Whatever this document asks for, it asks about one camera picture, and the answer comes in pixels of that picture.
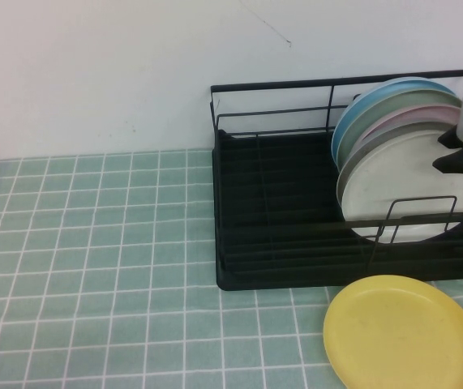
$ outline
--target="plate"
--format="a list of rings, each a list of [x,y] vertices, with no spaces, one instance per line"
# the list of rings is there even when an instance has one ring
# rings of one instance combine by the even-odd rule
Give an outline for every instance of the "plate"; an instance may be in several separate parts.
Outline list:
[[[350,389],[463,388],[463,309],[421,281],[372,276],[348,285],[330,304],[323,334]]]
[[[458,124],[458,120],[460,119],[460,108],[446,104],[428,104],[398,109],[368,127],[358,137],[358,140],[356,140],[352,146],[352,150],[358,148],[359,144],[368,135],[388,128],[388,126],[395,126],[397,123],[410,119],[413,119],[416,122],[440,122],[455,126]]]
[[[364,92],[346,107],[337,122],[336,129],[332,135],[332,158],[334,162],[337,160],[337,148],[339,147],[339,142],[341,141],[344,131],[361,112],[386,97],[418,88],[435,89],[455,96],[455,93],[444,85],[421,77],[390,79],[380,84],[378,87]]]
[[[455,212],[463,212],[463,174],[443,174],[433,161],[452,152],[437,142],[443,131],[421,130],[401,135],[364,156],[348,176],[341,198],[345,220],[382,220],[392,202],[430,196],[456,196]],[[398,203],[391,219],[410,215],[448,213],[452,199],[417,200]],[[456,223],[450,223],[448,229]],[[416,224],[399,227],[394,242],[417,242],[444,232],[445,224]],[[379,242],[389,243],[395,227],[386,227]],[[375,236],[376,227],[354,229],[362,237]]]
[[[447,104],[460,107],[461,101],[458,97],[450,93],[432,89],[415,89],[413,91],[390,96],[372,105],[358,115],[355,120],[352,121],[352,124],[345,130],[337,149],[337,168],[341,170],[354,143],[358,140],[363,131],[372,124],[398,109],[424,104]]]

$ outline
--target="white plate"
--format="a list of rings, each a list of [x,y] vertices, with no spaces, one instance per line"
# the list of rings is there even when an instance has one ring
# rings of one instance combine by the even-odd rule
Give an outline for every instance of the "white plate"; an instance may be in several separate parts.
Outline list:
[[[442,131],[425,130],[399,136],[378,146],[355,167],[346,184],[341,207],[345,220],[384,219],[396,199],[457,197],[455,212],[463,212],[463,174],[443,174],[432,166],[441,156],[452,153],[437,142]],[[397,203],[391,219],[402,216],[448,213],[452,199]],[[451,223],[448,229],[455,227]],[[444,232],[445,224],[403,225],[397,242],[418,242]],[[379,241],[389,243],[395,227],[386,227]],[[365,237],[377,234],[376,227],[354,229]]]

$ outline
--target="white grout line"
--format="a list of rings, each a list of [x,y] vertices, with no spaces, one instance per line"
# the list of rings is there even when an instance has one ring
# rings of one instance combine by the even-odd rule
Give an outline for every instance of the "white grout line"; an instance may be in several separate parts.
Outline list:
[[[78,164],[78,158],[76,157],[75,158],[75,165],[74,165],[74,168],[73,168],[73,174],[72,176],[74,177],[75,175],[75,171],[76,171],[76,166]],[[66,204],[67,202],[69,201],[69,195],[67,195],[67,198],[66,198]],[[65,210],[62,212],[62,219],[60,220],[60,227],[63,226],[63,219],[64,219],[64,216],[65,216]],[[57,238],[56,238],[56,243],[55,243],[55,246],[54,246],[54,252],[53,252],[53,258],[51,259],[51,265],[50,265],[50,268],[53,268],[53,265],[54,265],[54,259],[56,258],[56,253],[57,253],[57,248],[58,248],[58,243],[60,241],[60,237],[62,235],[62,230],[59,229],[58,230],[58,235],[57,235]],[[29,375],[29,368],[31,366],[31,361],[32,361],[32,356],[33,356],[33,352],[35,350],[35,343],[36,343],[36,334],[38,332],[38,326],[40,324],[40,317],[42,315],[42,311],[44,310],[44,304],[45,304],[45,297],[46,297],[46,294],[47,294],[47,291],[49,289],[49,281],[51,279],[51,271],[49,271],[49,274],[47,276],[47,280],[45,281],[45,287],[44,287],[44,295],[42,296],[42,301],[41,301],[41,304],[40,304],[40,308],[38,310],[38,315],[36,316],[36,321],[35,321],[35,329],[34,329],[34,333],[33,333],[33,338],[32,338],[32,341],[31,341],[31,350],[29,351],[29,356],[28,356],[28,364],[26,365],[26,371],[24,373],[24,385],[23,385],[23,389],[26,387],[26,382],[28,381],[28,375]]]
[[[47,171],[48,167],[49,167],[49,158],[47,159],[47,162],[46,162],[46,165],[45,165],[45,171]],[[42,183],[41,183],[41,186],[40,186],[40,191],[38,192],[38,195],[36,196],[35,206],[33,208],[33,212],[32,212],[32,215],[31,215],[30,222],[29,222],[29,227],[30,228],[31,228],[31,225],[33,223],[33,217],[35,216],[36,207],[38,206],[38,201],[40,200],[40,195],[41,195],[41,191],[42,191],[43,186],[44,186],[44,180],[42,180]],[[28,244],[28,239],[29,239],[29,231],[26,232],[26,236],[24,237],[23,252],[24,252],[24,248]],[[6,306],[4,307],[4,312],[2,312],[2,317],[0,318],[0,339],[1,339],[2,325],[3,325],[4,319],[6,317],[8,306],[10,305],[11,295],[13,294],[13,290],[15,289],[15,282],[17,280],[17,275],[19,274],[19,269],[20,269],[20,264],[21,263],[22,263],[22,253],[20,253],[19,260],[17,262],[17,268],[15,269],[15,274],[14,274],[13,280],[11,281],[10,292],[8,293],[8,296],[7,296]],[[28,368],[29,367],[29,358],[26,361],[26,363],[27,363],[26,368]]]
[[[157,166],[161,167],[161,152],[157,155]],[[153,262],[156,249],[156,224],[157,221],[157,200],[159,198],[159,174],[157,174],[157,188],[156,188],[156,208],[153,215],[154,225],[152,230],[152,262],[150,267],[150,281],[148,288],[152,289],[152,278],[153,278]],[[147,330],[145,335],[145,345],[144,345],[144,361],[143,361],[143,389],[146,389],[147,382],[147,359],[148,359],[148,336],[150,333],[150,305],[152,303],[152,291],[148,294],[148,306],[147,306]]]
[[[103,155],[103,162],[101,162],[101,171],[103,171],[105,169],[105,161],[106,161],[106,154]],[[98,186],[98,192],[96,194],[96,205],[98,204],[98,201],[100,200],[100,188],[101,188],[101,182],[103,181],[103,173],[101,174],[101,177],[100,177],[100,183],[99,183],[99,186]],[[90,251],[90,248],[91,248],[91,241],[92,241],[92,231],[94,231],[94,216],[92,217],[92,224],[91,224],[91,232],[88,236],[88,244],[87,244],[87,253],[85,254],[85,262],[84,262],[84,269],[82,271],[82,278],[79,282],[79,291],[81,292],[83,286],[84,286],[84,280],[85,280],[85,273],[86,273],[86,269],[87,269],[87,260],[88,260],[88,253]],[[65,389],[66,387],[66,377],[67,377],[67,371],[69,370],[69,363],[70,363],[70,360],[71,360],[71,347],[72,347],[72,342],[73,342],[73,339],[74,339],[74,335],[75,335],[75,327],[76,327],[76,315],[78,314],[78,309],[79,309],[79,301],[80,301],[80,297],[78,296],[78,301],[76,302],[76,308],[75,308],[75,315],[74,315],[74,318],[73,318],[73,322],[72,322],[72,329],[71,329],[71,338],[69,339],[69,351],[67,352],[67,357],[66,357],[66,367],[65,367],[65,371],[63,373],[63,381],[62,381],[62,389]]]

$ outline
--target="scratch on wall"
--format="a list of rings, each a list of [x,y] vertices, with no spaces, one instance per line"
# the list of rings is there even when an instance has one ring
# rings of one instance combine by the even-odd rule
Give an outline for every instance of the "scratch on wall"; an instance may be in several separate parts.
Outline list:
[[[266,20],[262,19],[259,17],[259,15],[254,12],[251,8],[249,8],[246,4],[243,3],[242,0],[238,0],[240,2],[240,4],[246,9],[249,11],[249,13],[251,13],[254,17],[256,17],[260,22],[264,23],[267,27],[271,28],[275,34],[277,34],[281,39],[283,39],[285,42],[287,42],[287,44],[289,44],[289,47],[293,47],[293,42],[289,41],[287,38],[285,38],[283,36],[283,34],[281,34],[281,32],[279,32],[278,30],[276,30],[271,24],[269,24]]]

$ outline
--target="yellow plate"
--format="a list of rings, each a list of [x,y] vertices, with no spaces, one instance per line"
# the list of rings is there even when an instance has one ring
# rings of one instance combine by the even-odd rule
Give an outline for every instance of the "yellow plate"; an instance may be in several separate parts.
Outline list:
[[[348,285],[328,308],[324,346],[350,389],[463,388],[463,309],[421,281]]]

